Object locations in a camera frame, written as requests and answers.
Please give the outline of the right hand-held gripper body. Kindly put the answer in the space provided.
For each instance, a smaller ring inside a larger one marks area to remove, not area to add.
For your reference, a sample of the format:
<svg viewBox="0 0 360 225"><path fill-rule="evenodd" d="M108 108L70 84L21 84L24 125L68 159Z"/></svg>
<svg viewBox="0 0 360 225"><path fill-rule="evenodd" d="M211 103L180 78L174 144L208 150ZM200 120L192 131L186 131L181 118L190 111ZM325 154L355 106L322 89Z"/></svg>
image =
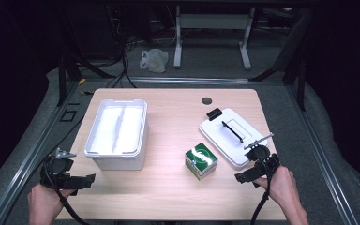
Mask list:
<svg viewBox="0 0 360 225"><path fill-rule="evenodd" d="M262 141L272 136L273 134L270 133L268 136L251 143L248 146L249 151L246 153L246 157L255 162L252 168L258 169L262 176L272 176L280 165L278 155L275 153L271 154L265 145L261 145Z"/></svg>

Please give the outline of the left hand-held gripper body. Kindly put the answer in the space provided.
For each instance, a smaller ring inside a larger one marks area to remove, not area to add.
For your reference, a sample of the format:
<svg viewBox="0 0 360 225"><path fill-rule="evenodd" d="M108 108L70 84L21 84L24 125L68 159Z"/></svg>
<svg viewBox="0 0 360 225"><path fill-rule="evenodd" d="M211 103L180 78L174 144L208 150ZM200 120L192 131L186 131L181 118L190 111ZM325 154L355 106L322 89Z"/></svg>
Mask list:
<svg viewBox="0 0 360 225"><path fill-rule="evenodd" d="M75 154L60 148L46 156L42 161L40 184L51 189L68 189L67 182L71 179L68 171L72 167L74 157Z"/></svg>

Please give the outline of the white plastic storage box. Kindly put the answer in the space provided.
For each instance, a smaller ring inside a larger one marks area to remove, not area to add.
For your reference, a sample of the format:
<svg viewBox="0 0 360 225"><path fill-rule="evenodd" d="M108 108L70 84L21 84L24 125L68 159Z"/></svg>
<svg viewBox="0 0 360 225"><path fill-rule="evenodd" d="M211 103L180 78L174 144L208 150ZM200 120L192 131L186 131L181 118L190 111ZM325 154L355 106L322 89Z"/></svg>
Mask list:
<svg viewBox="0 0 360 225"><path fill-rule="evenodd" d="M89 139L91 135L97 129L97 123L102 115L102 112L105 108L109 106L140 106L144 108L144 116L142 121L142 136L140 139L140 148L139 151L134 155L125 155L125 156L100 156L98 154L88 154L86 152ZM145 152L146 152L146 144L147 144L147 136L148 136L148 123L147 123L147 110L148 105L142 99L133 99L133 100L113 100L113 99L104 99L101 101L97 115L91 127L90 133L87 138L87 142L84 147L84 154L94 160L97 166L102 171L138 171L143 168Z"/></svg>

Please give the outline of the green cardboard box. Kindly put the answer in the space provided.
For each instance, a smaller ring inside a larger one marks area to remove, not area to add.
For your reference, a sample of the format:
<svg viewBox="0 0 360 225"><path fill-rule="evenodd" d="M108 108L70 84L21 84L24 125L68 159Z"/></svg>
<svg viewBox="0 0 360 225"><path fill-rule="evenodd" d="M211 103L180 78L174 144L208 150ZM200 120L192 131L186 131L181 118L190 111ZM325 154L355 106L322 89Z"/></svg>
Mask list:
<svg viewBox="0 0 360 225"><path fill-rule="evenodd" d="M216 169L218 158L200 142L185 153L185 164L198 180L202 180Z"/></svg>

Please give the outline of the person's right hand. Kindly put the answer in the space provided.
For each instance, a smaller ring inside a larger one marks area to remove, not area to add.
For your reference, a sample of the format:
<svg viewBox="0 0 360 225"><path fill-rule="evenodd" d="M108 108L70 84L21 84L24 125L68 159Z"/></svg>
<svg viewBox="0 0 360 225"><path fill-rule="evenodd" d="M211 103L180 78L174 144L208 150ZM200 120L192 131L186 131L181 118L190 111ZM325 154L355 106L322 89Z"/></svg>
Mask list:
<svg viewBox="0 0 360 225"><path fill-rule="evenodd" d="M267 178L257 178L254 183L269 192L269 196L282 208L291 205L298 196L293 173L284 166L279 166L271 181Z"/></svg>

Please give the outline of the person's left hand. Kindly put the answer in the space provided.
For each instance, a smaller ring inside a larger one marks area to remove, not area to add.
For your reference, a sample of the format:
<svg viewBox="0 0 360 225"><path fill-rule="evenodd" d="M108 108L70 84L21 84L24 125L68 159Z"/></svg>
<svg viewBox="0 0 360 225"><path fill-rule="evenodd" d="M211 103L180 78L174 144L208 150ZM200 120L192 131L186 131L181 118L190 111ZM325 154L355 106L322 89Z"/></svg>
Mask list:
<svg viewBox="0 0 360 225"><path fill-rule="evenodd" d="M32 187L27 200L30 225L53 225L64 207L58 194L41 184Z"/></svg>

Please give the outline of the white plastic bag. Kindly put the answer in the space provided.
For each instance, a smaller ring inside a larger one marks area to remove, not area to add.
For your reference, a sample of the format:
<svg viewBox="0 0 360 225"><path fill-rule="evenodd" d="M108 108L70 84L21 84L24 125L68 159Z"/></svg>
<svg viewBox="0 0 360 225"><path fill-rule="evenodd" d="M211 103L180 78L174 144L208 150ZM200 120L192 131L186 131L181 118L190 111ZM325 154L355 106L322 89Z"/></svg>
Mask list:
<svg viewBox="0 0 360 225"><path fill-rule="evenodd" d="M169 61L169 54L160 49L151 49L142 52L142 60L140 61L141 69L148 69L154 73L163 73Z"/></svg>

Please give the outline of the white metal stand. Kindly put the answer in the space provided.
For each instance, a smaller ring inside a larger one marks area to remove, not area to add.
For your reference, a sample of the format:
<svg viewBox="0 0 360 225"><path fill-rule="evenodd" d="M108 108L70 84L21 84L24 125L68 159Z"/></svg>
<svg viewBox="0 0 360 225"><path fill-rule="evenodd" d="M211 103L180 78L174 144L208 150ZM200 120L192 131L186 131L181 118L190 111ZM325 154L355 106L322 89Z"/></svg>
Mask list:
<svg viewBox="0 0 360 225"><path fill-rule="evenodd" d="M185 29L227 29L243 30L243 40L238 43L244 69L251 70L248 55L248 41L256 8L252 7L248 14L192 14L182 13L181 7L176 7L175 17L175 52L173 67L180 68L182 60L181 30Z"/></svg>

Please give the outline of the aluminium floor rail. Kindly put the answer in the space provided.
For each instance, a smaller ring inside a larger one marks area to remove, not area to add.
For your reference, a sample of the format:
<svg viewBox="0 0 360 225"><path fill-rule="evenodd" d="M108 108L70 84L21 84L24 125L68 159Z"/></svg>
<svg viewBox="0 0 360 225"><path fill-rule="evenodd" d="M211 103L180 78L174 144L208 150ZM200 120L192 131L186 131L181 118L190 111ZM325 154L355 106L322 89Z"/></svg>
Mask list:
<svg viewBox="0 0 360 225"><path fill-rule="evenodd" d="M245 85L251 84L248 79L224 79L224 78L161 78L161 77L131 77L133 83L181 83L181 84L207 84L207 85Z"/></svg>
<svg viewBox="0 0 360 225"><path fill-rule="evenodd" d="M69 148L80 123L62 122L68 102L57 105L59 85L49 84L30 125L0 169L0 225L27 225L27 194L39 181L41 161L55 148Z"/></svg>
<svg viewBox="0 0 360 225"><path fill-rule="evenodd" d="M286 86L286 90L292 104L301 118L302 124L307 131L307 135L312 143L313 155L317 161L317 164L322 173L325 184L327 185L332 199L336 205L336 208L342 218L344 225L359 225L356 216L348 202L343 188L341 187L337 176L335 175L332 166L330 165L326 154L323 151L323 147L318 139L318 136L311 125L308 115L302 110L297 101L296 90L293 86Z"/></svg>

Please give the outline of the black stand frame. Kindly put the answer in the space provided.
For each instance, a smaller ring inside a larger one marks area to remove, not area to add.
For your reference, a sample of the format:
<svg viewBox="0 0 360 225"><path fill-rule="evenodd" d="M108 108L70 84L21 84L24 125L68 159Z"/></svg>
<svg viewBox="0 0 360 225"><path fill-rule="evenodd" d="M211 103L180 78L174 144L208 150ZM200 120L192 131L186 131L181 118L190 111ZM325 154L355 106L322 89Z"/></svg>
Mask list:
<svg viewBox="0 0 360 225"><path fill-rule="evenodd" d="M67 98L67 76L70 79L79 81L82 78L81 72L78 69L77 64L81 64L83 67L88 68L89 70L96 73L102 78L113 78L113 75L110 75L98 67L92 65L86 60L82 59L80 56L73 52L62 53L59 59L59 100L57 105L61 106Z"/></svg>
<svg viewBox="0 0 360 225"><path fill-rule="evenodd" d="M274 65L250 79L251 82L261 82L277 72L283 72L282 82L285 85L291 85L298 81L296 102L302 111L305 109L306 64L304 58L308 48L308 31L313 17L311 9L302 9Z"/></svg>

